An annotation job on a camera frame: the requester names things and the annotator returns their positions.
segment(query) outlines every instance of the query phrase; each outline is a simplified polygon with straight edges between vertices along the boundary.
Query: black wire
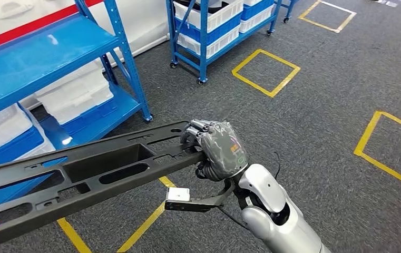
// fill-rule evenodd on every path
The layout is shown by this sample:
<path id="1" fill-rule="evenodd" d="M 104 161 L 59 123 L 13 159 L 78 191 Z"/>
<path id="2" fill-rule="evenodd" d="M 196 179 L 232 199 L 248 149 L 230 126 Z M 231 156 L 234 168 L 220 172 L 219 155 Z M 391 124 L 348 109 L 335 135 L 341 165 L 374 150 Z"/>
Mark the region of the black wire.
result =
<path id="1" fill-rule="evenodd" d="M 275 174 L 275 180 L 276 180 L 276 178 L 278 177 L 279 171 L 281 170 L 281 159 L 279 158 L 279 155 L 276 151 L 273 151 L 273 153 L 275 153 L 276 156 L 278 156 L 278 171 Z"/>
<path id="2" fill-rule="evenodd" d="M 219 208 L 219 210 L 221 212 L 223 212 L 224 215 L 228 216 L 228 218 L 230 218 L 232 221 L 234 221 L 236 224 L 240 225 L 241 227 L 245 228 L 248 230 L 248 228 L 242 224 L 240 221 L 238 221 L 237 219 L 235 219 L 231 214 L 227 213 L 221 206 L 218 206 L 217 208 Z"/>

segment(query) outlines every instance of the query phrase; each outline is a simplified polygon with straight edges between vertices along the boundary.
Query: blue plastic bin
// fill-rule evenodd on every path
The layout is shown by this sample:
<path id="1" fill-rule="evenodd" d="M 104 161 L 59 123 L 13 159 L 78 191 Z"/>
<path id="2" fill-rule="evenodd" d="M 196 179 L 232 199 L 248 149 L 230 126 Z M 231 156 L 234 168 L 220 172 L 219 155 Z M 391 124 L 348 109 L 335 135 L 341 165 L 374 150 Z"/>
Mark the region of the blue plastic bin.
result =
<path id="1" fill-rule="evenodd" d="M 11 162 L 44 142 L 39 130 L 32 126 L 12 141 L 0 147 L 0 164 Z"/>
<path id="2" fill-rule="evenodd" d="M 250 18 L 256 16 L 258 13 L 270 7 L 272 4 L 273 0 L 262 0 L 253 6 L 248 6 L 244 4 L 241 19 L 249 20 Z"/>
<path id="3" fill-rule="evenodd" d="M 219 27 L 211 31 L 207 34 L 207 46 L 219 39 L 220 37 L 224 36 L 227 32 L 231 31 L 233 28 L 238 26 L 241 22 L 241 13 L 232 17 L 230 20 L 226 21 L 225 23 L 221 24 Z M 175 18 L 175 26 L 179 27 L 182 21 L 178 18 Z M 195 27 L 192 24 L 188 25 L 186 21 L 182 28 L 180 29 L 180 33 L 183 33 L 190 38 L 193 38 L 195 41 L 200 43 L 200 28 Z"/>
<path id="4" fill-rule="evenodd" d="M 110 113 L 116 111 L 116 103 L 113 98 L 105 101 L 104 103 L 97 105 L 78 117 L 68 121 L 67 123 L 61 125 L 63 129 L 69 134 L 75 134 L 78 131 L 84 129 L 92 121 L 98 120 L 102 117 L 109 115 Z"/>

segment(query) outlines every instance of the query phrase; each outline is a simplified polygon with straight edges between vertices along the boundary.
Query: blue shelving unit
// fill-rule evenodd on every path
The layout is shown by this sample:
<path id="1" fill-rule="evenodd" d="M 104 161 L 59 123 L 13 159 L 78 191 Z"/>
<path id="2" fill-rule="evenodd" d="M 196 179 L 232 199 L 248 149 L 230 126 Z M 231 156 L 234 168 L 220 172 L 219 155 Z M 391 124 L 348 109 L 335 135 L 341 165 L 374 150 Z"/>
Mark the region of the blue shelving unit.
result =
<path id="1" fill-rule="evenodd" d="M 179 44 L 177 44 L 177 39 L 180 34 L 180 31 L 183 27 L 186 26 L 186 22 L 188 19 L 189 13 L 192 11 L 192 8 L 194 6 L 195 0 L 191 0 L 189 6 L 188 6 L 188 11 L 186 12 L 185 16 L 183 17 L 183 20 L 178 20 L 175 17 L 174 14 L 174 4 L 172 0 L 166 0 L 166 5 L 167 5 L 167 10 L 168 10 L 168 23 L 169 23 L 169 35 L 170 35 L 170 48 L 171 48 L 171 53 L 172 53 L 172 59 L 171 59 L 171 66 L 176 67 L 177 64 L 179 64 L 179 60 L 182 60 L 183 62 L 189 64 L 196 70 L 200 72 L 200 76 L 197 80 L 197 83 L 202 85 L 205 83 L 207 79 L 207 66 L 211 64 L 213 61 L 215 61 L 217 58 L 222 56 L 224 53 L 228 52 L 231 50 L 233 47 L 235 47 L 237 44 L 241 43 L 243 40 L 248 38 L 250 35 L 252 35 L 255 31 L 263 28 L 266 26 L 268 23 L 270 23 L 270 28 L 267 30 L 267 35 L 271 35 L 275 31 L 275 22 L 276 18 L 278 16 L 279 8 L 282 5 L 282 0 L 278 0 L 276 3 L 275 11 L 273 14 L 258 24 L 257 26 L 253 27 L 246 33 L 239 33 L 239 36 L 237 39 L 229 43 L 227 46 L 222 48 L 220 51 L 218 51 L 215 55 L 207 59 L 207 20 L 208 20 L 208 0 L 202 0 L 200 3 L 200 56 L 197 55 L 195 52 L 192 50 L 182 47 Z M 183 49 L 187 51 L 188 53 L 192 54 L 195 56 L 199 64 L 193 62 L 192 60 L 188 59 L 185 57 L 183 54 L 180 53 L 180 49 Z"/>
<path id="2" fill-rule="evenodd" d="M 0 46 L 0 110 L 100 57 L 118 108 L 72 136 L 51 116 L 40 122 L 57 149 L 100 139 L 139 110 L 145 120 L 152 120 L 115 0 L 104 0 L 115 35 L 97 25 L 84 0 L 75 3 L 78 13 Z M 116 47 L 126 67 L 114 53 Z M 118 87 L 107 52 L 114 57 L 135 96 Z M 0 189 L 0 203 L 26 194 L 46 178 Z"/>

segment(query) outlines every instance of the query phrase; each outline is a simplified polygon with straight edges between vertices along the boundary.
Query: white wall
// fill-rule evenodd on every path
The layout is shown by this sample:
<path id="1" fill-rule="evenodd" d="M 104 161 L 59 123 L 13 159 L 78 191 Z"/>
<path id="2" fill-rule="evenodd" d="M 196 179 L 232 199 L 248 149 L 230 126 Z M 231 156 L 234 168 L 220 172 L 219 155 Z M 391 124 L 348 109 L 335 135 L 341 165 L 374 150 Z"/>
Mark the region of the white wall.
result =
<path id="1" fill-rule="evenodd" d="M 73 0 L 0 0 L 0 34 L 72 4 Z M 116 4 L 134 56 L 167 40 L 168 20 L 164 0 L 116 0 Z M 90 11 L 101 27 L 113 33 L 103 3 L 91 6 Z M 115 51 L 122 58 L 119 50 Z M 32 97 L 21 103 L 29 109 L 39 105 Z"/>

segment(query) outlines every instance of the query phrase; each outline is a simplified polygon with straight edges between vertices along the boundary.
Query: yellow tape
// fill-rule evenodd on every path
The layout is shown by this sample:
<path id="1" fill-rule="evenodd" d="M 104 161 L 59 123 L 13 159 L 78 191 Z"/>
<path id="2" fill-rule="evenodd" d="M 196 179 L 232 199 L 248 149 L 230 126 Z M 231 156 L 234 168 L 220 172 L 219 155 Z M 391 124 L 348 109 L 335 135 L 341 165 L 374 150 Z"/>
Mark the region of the yellow tape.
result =
<path id="1" fill-rule="evenodd" d="M 169 180 L 168 177 L 160 177 L 166 187 L 175 187 L 174 183 Z M 143 222 L 143 224 L 129 237 L 129 239 L 118 249 L 117 252 L 128 251 L 138 239 L 151 227 L 151 225 L 157 220 L 157 218 L 164 212 L 164 202 Z"/>
<path id="2" fill-rule="evenodd" d="M 320 23 L 317 23 L 317 22 L 315 22 L 315 21 L 312 21 L 312 20 L 306 18 L 306 15 L 309 14 L 310 11 L 312 11 L 313 8 L 317 7 L 317 5 L 318 5 L 319 3 L 323 3 L 323 4 L 326 4 L 326 5 L 329 5 L 329 6 L 333 7 L 333 8 L 340 9 L 340 10 L 342 10 L 342 11 L 344 11 L 344 12 L 347 12 L 347 13 L 349 13 L 349 17 L 347 17 L 347 18 L 343 21 L 343 23 L 342 23 L 338 28 L 336 28 L 336 29 L 331 28 L 331 27 L 326 26 L 326 25 L 322 25 L 322 24 L 320 24 Z M 345 28 L 345 26 L 349 23 L 349 21 L 351 21 L 351 19 L 353 19 L 353 17 L 354 17 L 356 14 L 357 14 L 356 12 L 350 11 L 350 10 L 345 9 L 345 8 L 342 8 L 342 7 L 340 7 L 340 6 L 337 6 L 337 5 L 334 5 L 334 4 L 331 4 L 331 3 L 327 3 L 327 2 L 324 2 L 324 1 L 321 1 L 321 0 L 318 0 L 318 1 L 316 1 L 314 4 L 312 4 L 312 6 L 309 7 L 305 12 L 303 12 L 301 15 L 299 15 L 298 18 L 299 18 L 300 20 L 304 20 L 304 21 L 306 21 L 306 22 L 309 22 L 310 24 L 314 24 L 314 25 L 319 26 L 319 27 L 321 27 L 321 28 L 324 28 L 324 29 L 327 29 L 327 30 L 330 30 L 330 31 L 333 31 L 333 32 L 336 32 L 336 33 L 339 33 L 341 30 L 343 30 L 343 28 Z"/>
<path id="3" fill-rule="evenodd" d="M 64 230 L 64 233 L 68 236 L 70 241 L 80 253 L 92 253 L 81 237 L 73 229 L 72 225 L 70 225 L 65 218 L 57 220 L 57 223 L 59 226 L 61 226 L 62 230 Z"/>
<path id="4" fill-rule="evenodd" d="M 287 65 L 287 66 L 289 66 L 289 67 L 292 67 L 292 68 L 294 69 L 292 72 L 290 72 L 290 74 L 289 74 L 280 84 L 278 84 L 278 86 L 275 87 L 275 89 L 274 89 L 273 91 L 268 91 L 268 90 L 262 88 L 261 86 L 259 86 L 259 85 L 255 84 L 255 83 L 253 83 L 252 81 L 250 81 L 249 79 L 245 78 L 244 76 L 242 76 L 241 74 L 238 73 L 247 63 L 249 63 L 251 60 L 253 60 L 253 58 L 255 58 L 256 55 L 258 55 L 258 54 L 260 54 L 260 53 L 265 54 L 265 55 L 267 55 L 267 56 L 269 56 L 269 57 L 271 57 L 271 58 L 273 58 L 273 59 L 275 59 L 275 60 L 277 60 L 277 61 L 279 61 L 279 62 L 281 62 L 281 63 L 283 63 L 283 64 L 285 64 L 285 65 Z M 271 53 L 269 53 L 269 52 L 267 52 L 267 51 L 265 51 L 265 50 L 258 49 L 258 50 L 256 50 L 256 51 L 254 51 L 252 54 L 250 54 L 250 56 L 248 56 L 248 57 L 247 57 L 245 60 L 243 60 L 241 63 L 239 63 L 239 65 L 236 66 L 236 67 L 231 71 L 231 73 L 232 73 L 235 77 L 237 77 L 239 80 L 241 80 L 241 81 L 243 81 L 243 82 L 245 82 L 245 83 L 247 83 L 247 84 L 250 84 L 253 88 L 259 90 L 260 92 L 262 92 L 262 93 L 264 93 L 265 95 L 267 95 L 267 96 L 269 96 L 269 97 L 272 98 L 272 97 L 276 96 L 276 94 L 278 94 L 278 92 L 280 92 L 281 89 L 282 89 L 284 86 L 286 86 L 286 85 L 290 82 L 290 80 L 291 80 L 292 78 L 294 78 L 294 76 L 295 76 L 295 75 L 298 73 L 298 71 L 300 71 L 300 70 L 301 70 L 301 68 L 298 67 L 297 65 L 295 65 L 295 64 L 293 64 L 293 63 L 291 63 L 291 62 L 288 62 L 288 61 L 286 61 L 286 60 L 284 60 L 284 59 L 282 59 L 282 58 L 280 58 L 280 57 L 277 57 L 276 55 L 271 54 Z"/>
<path id="5" fill-rule="evenodd" d="M 363 149 L 365 148 L 366 144 L 368 143 L 368 140 L 371 137 L 371 134 L 373 133 L 374 128 L 376 127 L 377 122 L 379 121 L 379 119 L 382 115 L 401 124 L 401 119 L 399 119 L 387 112 L 376 111 L 373 115 L 373 118 L 368 123 L 368 126 L 366 127 L 365 132 L 361 136 L 360 141 L 358 142 L 358 144 L 354 150 L 354 154 L 358 155 L 360 157 L 363 157 L 366 161 L 370 162 L 372 165 L 382 169 L 383 171 L 387 172 L 388 174 L 392 175 L 393 177 L 395 177 L 401 181 L 401 174 L 399 174 L 395 170 L 391 169 L 390 167 L 384 165 L 383 163 L 377 161 L 376 159 L 370 157 L 369 155 L 363 153 Z"/>

